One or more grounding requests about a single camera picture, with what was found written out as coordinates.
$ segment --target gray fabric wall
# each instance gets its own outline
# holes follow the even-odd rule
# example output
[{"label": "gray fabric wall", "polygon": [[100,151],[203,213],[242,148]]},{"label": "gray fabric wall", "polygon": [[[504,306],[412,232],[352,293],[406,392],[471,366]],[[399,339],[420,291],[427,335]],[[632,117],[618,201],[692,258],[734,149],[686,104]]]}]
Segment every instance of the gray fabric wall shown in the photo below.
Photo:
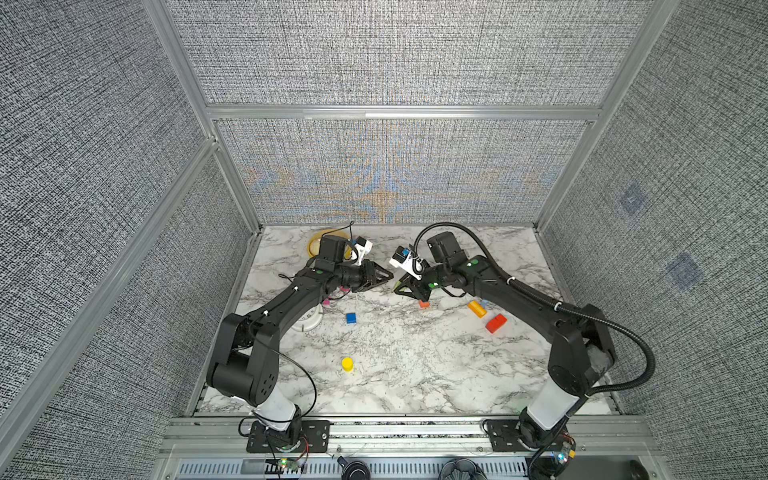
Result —
[{"label": "gray fabric wall", "polygon": [[262,221],[533,223],[582,121],[221,120]]},{"label": "gray fabric wall", "polygon": [[203,134],[140,0],[0,12],[2,414]]},{"label": "gray fabric wall", "polygon": [[[209,104],[293,105],[596,106],[652,4],[167,0]],[[273,223],[532,222],[582,132],[567,121],[220,123]]]},{"label": "gray fabric wall", "polygon": [[[544,231],[580,303],[654,348],[621,393],[678,479],[765,478],[768,3],[683,0]],[[621,337],[613,380],[636,375]]]},{"label": "gray fabric wall", "polygon": [[249,235],[211,159],[2,478],[146,478]]},{"label": "gray fabric wall", "polygon": [[652,3],[167,1],[238,104],[599,104]]}]

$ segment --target wire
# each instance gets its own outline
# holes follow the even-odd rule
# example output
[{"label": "wire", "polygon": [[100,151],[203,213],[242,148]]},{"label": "wire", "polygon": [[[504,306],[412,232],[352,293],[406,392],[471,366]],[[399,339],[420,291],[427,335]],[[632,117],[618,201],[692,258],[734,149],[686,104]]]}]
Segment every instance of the wire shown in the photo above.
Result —
[{"label": "wire", "polygon": [[533,454],[531,457],[531,461],[528,463],[528,474],[531,474],[531,470],[533,468],[533,462],[538,460],[538,458],[541,456],[542,453],[545,452],[546,449],[548,449],[557,439],[560,437],[560,433],[565,428],[565,424],[568,423],[568,417],[565,416],[560,420],[560,425],[558,426],[557,432],[554,434],[554,438],[551,442],[549,442],[547,445],[543,445],[539,450],[536,450],[536,453]]},{"label": "wire", "polygon": [[[512,283],[509,283],[509,280],[507,280],[507,282],[508,282],[508,285],[512,286],[517,291],[525,294],[526,296],[528,296],[529,298],[532,298],[533,300],[542,302],[545,305],[549,305],[554,308],[554,306],[557,305],[558,303],[557,301],[554,301],[552,299],[545,298],[539,295],[538,292],[530,291],[528,288],[525,288],[523,286],[524,285],[523,283],[515,282],[515,281],[513,281]],[[656,356],[654,355],[654,351],[651,350],[648,344],[645,343],[645,341],[642,338],[640,338],[640,336],[637,335],[635,332],[628,329],[626,326],[620,325],[616,322],[611,322],[610,320],[602,319],[594,315],[587,315],[586,313],[578,312],[576,310],[560,307],[557,311],[568,313],[574,316],[579,316],[587,320],[592,320],[593,322],[602,323],[605,326],[608,326],[616,330],[617,332],[621,333],[622,335],[632,340],[635,343],[635,345],[640,347],[640,350],[642,350],[643,354],[645,355],[645,370],[637,378],[629,380],[628,382],[592,387],[587,391],[587,396],[593,396],[595,393],[619,392],[621,390],[633,389],[635,387],[638,387],[644,384],[651,378],[651,376],[653,376],[654,371],[656,370]]]},{"label": "wire", "polygon": [[446,292],[448,295],[452,296],[453,298],[462,298],[464,295],[466,295],[466,294],[467,294],[466,292],[464,292],[464,293],[462,293],[461,295],[454,295],[453,293],[450,293],[450,292],[448,291],[448,289],[446,289],[444,286],[441,286],[441,287],[440,287],[440,290],[442,290],[443,292]]},{"label": "wire", "polygon": [[304,436],[304,442],[306,443],[306,458],[304,459],[304,463],[299,467],[299,477],[303,475],[306,465],[310,463],[310,441],[306,439],[306,435]]},{"label": "wire", "polygon": [[323,238],[328,233],[338,232],[339,230],[344,230],[345,228],[349,228],[349,237],[352,238],[352,225],[354,223],[355,223],[355,221],[352,220],[351,222],[349,222],[349,225],[345,225],[344,227],[340,227],[340,228],[337,228],[335,230],[328,230],[327,232],[325,232],[322,235],[320,235],[320,238]]},{"label": "wire", "polygon": [[243,422],[245,422],[246,420],[249,420],[248,417],[244,417],[240,419],[240,423],[237,424],[237,433],[241,437],[250,437],[250,431],[248,432],[248,435],[243,435],[243,430],[242,430]]},{"label": "wire", "polygon": [[[537,300],[538,302],[543,303],[544,305],[551,306],[555,308],[555,306],[558,304],[557,300],[551,299],[546,296],[539,295],[538,292],[532,292],[529,289],[525,288],[522,282],[514,281],[513,277],[504,271],[498,263],[496,263],[496,260],[491,255],[491,252],[488,251],[488,248],[483,244],[482,240],[475,235],[475,232],[471,231],[469,228],[465,227],[464,225],[461,225],[460,223],[453,223],[453,222],[438,222],[433,223],[432,225],[427,226],[424,230],[422,230],[419,235],[416,237],[416,240],[413,244],[413,254],[416,255],[416,249],[419,247],[419,242],[421,241],[422,237],[424,237],[424,234],[430,231],[433,228],[437,227],[453,227],[458,228],[459,230],[465,232],[468,234],[475,243],[478,244],[478,247],[480,247],[480,250],[482,250],[485,257],[488,259],[488,262],[493,266],[501,275],[506,276],[508,278],[507,284],[515,288],[520,293],[523,293],[528,298],[531,298],[533,300]],[[595,393],[603,393],[603,392],[618,392],[620,390],[628,390],[633,389],[637,386],[640,386],[647,382],[651,376],[653,376],[654,371],[656,370],[656,356],[654,355],[653,350],[650,349],[647,343],[643,341],[642,338],[640,338],[639,335],[637,335],[632,330],[628,329],[625,326],[622,326],[616,322],[611,322],[610,320],[602,319],[596,316],[587,315],[585,313],[578,312],[576,310],[570,310],[568,308],[560,308],[557,310],[558,312],[568,313],[570,315],[579,316],[584,319],[592,320],[593,322],[602,323],[605,326],[608,326],[617,332],[621,333],[622,335],[626,336],[630,340],[632,340],[638,347],[640,347],[640,350],[643,351],[643,354],[645,355],[645,370],[635,379],[632,379],[628,382],[623,383],[616,383],[613,385],[602,385],[602,386],[596,386],[587,391],[587,396],[592,396]]]},{"label": "wire", "polygon": [[[280,302],[280,303],[278,303],[277,305],[275,305],[275,306],[271,307],[271,308],[272,308],[272,310],[275,310],[275,309],[276,309],[278,306],[280,306],[280,305],[283,305],[285,302],[287,302],[287,301],[288,301],[288,299],[289,299],[290,297],[292,297],[292,296],[293,296],[293,294],[294,294],[294,293],[296,293],[296,292],[298,292],[298,291],[299,291],[299,287],[298,287],[298,286],[295,286],[295,287],[294,287],[294,288],[293,288],[293,289],[290,291],[290,293],[288,294],[288,296],[287,296],[287,297],[285,297],[285,298],[283,299],[283,301],[281,301],[281,302]],[[256,338],[256,331],[253,329],[253,324],[254,324],[254,323],[256,323],[256,322],[258,322],[259,320],[261,320],[261,319],[262,319],[262,318],[264,318],[265,316],[269,316],[269,315],[268,315],[268,314],[267,314],[267,315],[265,315],[265,313],[262,313],[262,314],[261,314],[261,316],[259,316],[259,318],[257,318],[257,319],[251,319],[251,320],[248,322],[248,331],[250,332],[250,334],[253,336],[253,338],[254,338],[254,339]]]},{"label": "wire", "polygon": [[[309,372],[307,372],[307,371],[306,371],[306,369],[305,369],[304,367],[302,367],[301,365],[299,365],[299,363],[298,363],[298,362],[296,362],[294,359],[290,358],[290,357],[289,357],[288,355],[286,355],[285,353],[282,353],[282,352],[278,352],[277,350],[275,350],[275,349],[274,349],[274,348],[272,348],[271,346],[267,346],[267,345],[265,345],[265,344],[264,344],[264,343],[263,343],[261,340],[258,340],[256,337],[254,337],[254,338],[253,338],[253,341],[254,341],[254,342],[258,342],[258,343],[261,343],[261,345],[262,345],[264,348],[267,348],[267,349],[269,349],[269,350],[272,350],[272,351],[273,351],[273,352],[275,352],[277,355],[280,355],[280,356],[282,356],[284,359],[288,360],[288,361],[289,361],[289,362],[291,362],[293,365],[295,365],[295,366],[299,367],[299,369],[300,369],[302,372],[304,372],[304,375],[306,375],[306,377],[307,377],[308,379],[310,379],[310,383],[312,383],[312,389],[315,391],[315,398],[314,398],[314,400],[312,401],[312,405],[311,405],[311,406],[310,406],[310,407],[309,407],[309,408],[306,410],[306,412],[304,412],[304,413],[302,413],[302,414],[301,414],[300,418],[304,418],[304,417],[306,417],[307,415],[309,415],[309,414],[310,414],[310,412],[312,412],[312,409],[313,409],[313,408],[315,408],[315,404],[317,403],[317,385],[315,385],[315,381],[312,379],[312,376],[310,375],[310,373],[309,373]],[[262,420],[266,420],[267,422],[275,422],[275,423],[288,423],[288,422],[292,422],[292,421],[293,421],[293,419],[287,419],[287,420],[272,420],[272,419],[268,419],[267,417],[261,416],[261,415],[259,415],[259,414],[258,414],[258,413],[256,413],[256,412],[254,412],[253,414],[254,414],[255,416],[259,417],[259,419],[262,419]]]},{"label": "wire", "polygon": [[270,452],[272,452],[272,458],[275,459],[275,471],[277,471],[277,478],[280,478],[280,465],[277,461],[277,456],[275,455],[275,449],[272,448],[272,442],[270,442],[270,437],[264,432],[264,438],[266,439],[266,444],[270,446]]},{"label": "wire", "polygon": [[343,294],[342,296],[338,296],[338,297],[336,297],[336,298],[332,298],[332,297],[330,297],[330,296],[329,296],[329,297],[328,297],[328,300],[341,300],[341,299],[342,299],[342,298],[344,298],[345,296],[349,295],[349,292],[350,292],[350,291],[352,291],[352,290],[347,290],[346,292],[344,292],[344,294]]},{"label": "wire", "polygon": [[301,452],[301,455],[299,455],[299,458],[297,458],[297,459],[296,459],[296,461],[297,461],[297,462],[298,462],[299,460],[301,460],[301,458],[302,458],[304,455],[306,455],[306,456],[307,456],[307,458],[309,458],[309,456],[310,456],[310,455],[309,455],[309,453],[310,453],[310,442],[309,442],[309,440],[307,440],[307,439],[306,439],[306,435],[301,435],[301,438],[302,438],[302,439],[304,439],[304,451],[303,451],[303,452]]}]

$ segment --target mounting plate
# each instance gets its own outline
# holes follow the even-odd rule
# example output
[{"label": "mounting plate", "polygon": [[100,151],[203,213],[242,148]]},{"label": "mounting plate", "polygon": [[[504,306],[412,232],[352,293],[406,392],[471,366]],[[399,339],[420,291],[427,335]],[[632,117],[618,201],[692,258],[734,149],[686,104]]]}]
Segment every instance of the mounting plate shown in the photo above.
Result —
[{"label": "mounting plate", "polygon": [[[266,443],[264,432],[266,429],[257,420],[253,420],[254,428],[250,430],[248,444],[245,447],[248,453],[272,453],[273,450]],[[328,451],[328,437],[330,435],[331,422],[326,420],[304,420],[301,422],[301,431],[310,443],[310,453],[325,453]],[[306,442],[304,437],[299,440],[299,445],[293,450],[299,454],[304,451]],[[274,451],[276,454],[285,455],[285,452]]]},{"label": "mounting plate", "polygon": [[488,433],[494,452],[530,452],[519,441],[515,429],[517,420],[485,420],[483,429]]}]

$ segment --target orange block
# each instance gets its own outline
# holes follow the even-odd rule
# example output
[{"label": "orange block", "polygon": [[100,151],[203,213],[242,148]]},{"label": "orange block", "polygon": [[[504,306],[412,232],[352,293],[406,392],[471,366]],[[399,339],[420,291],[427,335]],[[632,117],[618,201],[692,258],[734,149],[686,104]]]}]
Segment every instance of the orange block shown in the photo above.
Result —
[{"label": "orange block", "polygon": [[493,317],[493,320],[485,324],[485,328],[488,329],[490,333],[496,333],[496,330],[500,329],[502,325],[507,323],[507,319],[499,314],[495,317]]}]

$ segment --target yellow cylinder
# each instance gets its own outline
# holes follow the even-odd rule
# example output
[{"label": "yellow cylinder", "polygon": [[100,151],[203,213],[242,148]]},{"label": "yellow cylinder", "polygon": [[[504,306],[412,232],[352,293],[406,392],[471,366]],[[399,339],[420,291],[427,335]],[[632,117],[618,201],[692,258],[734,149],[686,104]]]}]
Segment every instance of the yellow cylinder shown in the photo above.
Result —
[{"label": "yellow cylinder", "polygon": [[345,372],[352,372],[352,369],[355,368],[355,364],[352,359],[347,356],[341,361],[341,368],[343,368]]},{"label": "yellow cylinder", "polygon": [[477,316],[482,317],[486,313],[488,313],[488,312],[485,311],[485,309],[479,303],[477,303],[474,300],[469,302],[469,304],[467,306],[469,307],[469,309],[471,311],[475,312],[475,315],[477,315]]}]

